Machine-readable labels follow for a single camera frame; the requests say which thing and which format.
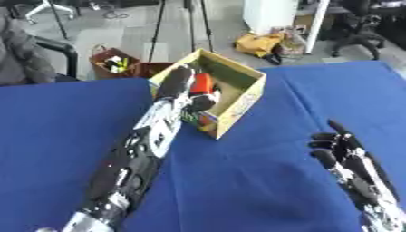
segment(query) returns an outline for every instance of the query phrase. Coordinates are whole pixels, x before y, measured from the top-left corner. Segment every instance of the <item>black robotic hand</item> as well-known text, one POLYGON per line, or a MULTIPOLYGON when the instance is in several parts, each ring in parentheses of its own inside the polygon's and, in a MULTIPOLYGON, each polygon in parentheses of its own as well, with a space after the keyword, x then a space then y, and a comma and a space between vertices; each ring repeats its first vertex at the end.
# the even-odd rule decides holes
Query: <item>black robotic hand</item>
POLYGON ((314 134, 309 143, 309 147, 314 149, 311 155, 334 175, 339 174, 338 182, 355 206, 363 210, 363 206, 377 203, 377 195, 380 194, 375 188, 377 180, 399 201, 394 186, 373 155, 342 125, 335 121, 328 121, 328 124, 336 133, 314 134))

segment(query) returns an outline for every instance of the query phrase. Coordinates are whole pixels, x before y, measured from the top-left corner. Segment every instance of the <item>brown basket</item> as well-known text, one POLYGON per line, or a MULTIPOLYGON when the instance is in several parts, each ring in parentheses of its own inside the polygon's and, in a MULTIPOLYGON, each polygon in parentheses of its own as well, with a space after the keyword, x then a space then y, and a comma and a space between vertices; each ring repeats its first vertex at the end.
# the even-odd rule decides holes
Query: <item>brown basket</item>
POLYGON ((151 78, 154 75, 164 71, 173 63, 142 63, 140 69, 140 77, 151 78))
POLYGON ((140 76, 140 60, 132 57, 117 48, 107 49, 102 45, 96 45, 92 51, 92 57, 89 58, 94 73, 96 74, 96 79, 110 79, 110 78, 119 78, 119 77, 136 77, 140 76), (104 62, 107 59, 112 58, 113 56, 119 56, 121 58, 129 59, 129 66, 127 70, 123 72, 114 73, 106 69, 104 62))

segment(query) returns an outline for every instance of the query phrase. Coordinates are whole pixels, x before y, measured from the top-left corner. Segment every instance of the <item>gray floor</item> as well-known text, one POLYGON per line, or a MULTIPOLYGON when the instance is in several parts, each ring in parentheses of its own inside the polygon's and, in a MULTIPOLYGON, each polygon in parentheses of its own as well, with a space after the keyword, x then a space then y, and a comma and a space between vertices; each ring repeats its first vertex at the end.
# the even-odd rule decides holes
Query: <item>gray floor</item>
MULTIPOLYGON (((182 9, 181 0, 168 0, 163 19, 159 43, 154 56, 156 62, 175 62, 190 53, 188 14, 182 9)), ((213 31, 214 47, 217 53, 253 68, 270 67, 263 60, 236 52, 232 42, 248 31, 242 20, 243 0, 206 0, 208 5, 209 24, 213 31)), ((196 38, 198 46, 207 48, 202 13, 197 8, 195 13, 196 38)), ((69 34, 68 42, 80 55, 79 77, 82 80, 94 79, 89 56, 96 44, 121 48, 125 53, 148 60, 150 39, 158 17, 157 6, 132 7, 119 9, 118 14, 129 15, 125 19, 103 19, 104 11, 94 12, 83 8, 82 17, 69 21, 63 15, 63 23, 69 34)), ((36 25, 29 25, 22 20, 21 25, 28 32, 47 38, 64 41, 51 13, 36 15, 36 25)), ((318 42, 312 55, 298 60, 285 61, 285 65, 309 63, 341 63, 353 60, 367 60, 371 56, 360 46, 351 46, 342 50, 342 57, 331 58, 331 42, 318 42)), ((64 70, 64 62, 57 53, 50 53, 53 65, 58 71, 64 70)), ((392 43, 382 49, 382 60, 387 62, 398 73, 406 78, 406 52, 392 43)))

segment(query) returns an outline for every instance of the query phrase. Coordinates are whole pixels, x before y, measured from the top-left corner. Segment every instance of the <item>robotic hand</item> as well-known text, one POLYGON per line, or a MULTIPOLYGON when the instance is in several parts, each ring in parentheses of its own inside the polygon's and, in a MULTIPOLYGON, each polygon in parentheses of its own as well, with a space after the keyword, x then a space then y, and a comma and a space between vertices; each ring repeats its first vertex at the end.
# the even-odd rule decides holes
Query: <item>robotic hand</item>
POLYGON ((337 178, 361 211, 363 232, 405 232, 406 215, 395 187, 377 160, 342 125, 328 121, 337 133, 318 133, 311 155, 337 178))
MULTIPOLYGON (((169 74, 144 117, 97 169, 82 206, 62 232, 117 231, 150 188, 180 129, 182 112, 209 110, 219 101, 220 90, 209 78, 189 64, 169 74)), ((40 231, 55 232, 48 228, 40 231)))

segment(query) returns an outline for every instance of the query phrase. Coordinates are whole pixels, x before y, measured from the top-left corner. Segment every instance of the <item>blue table cover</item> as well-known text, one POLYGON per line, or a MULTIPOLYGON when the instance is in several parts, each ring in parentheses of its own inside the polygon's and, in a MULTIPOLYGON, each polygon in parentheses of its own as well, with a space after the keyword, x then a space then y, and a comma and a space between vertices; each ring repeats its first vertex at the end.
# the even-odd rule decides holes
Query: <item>blue table cover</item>
MULTIPOLYGON (((184 125, 123 232, 361 231, 351 201, 308 155, 328 118, 355 132, 406 198, 399 75, 379 62, 263 71, 263 98, 220 141, 184 125)), ((61 228, 150 104, 142 79, 1 88, 0 231, 61 228)))

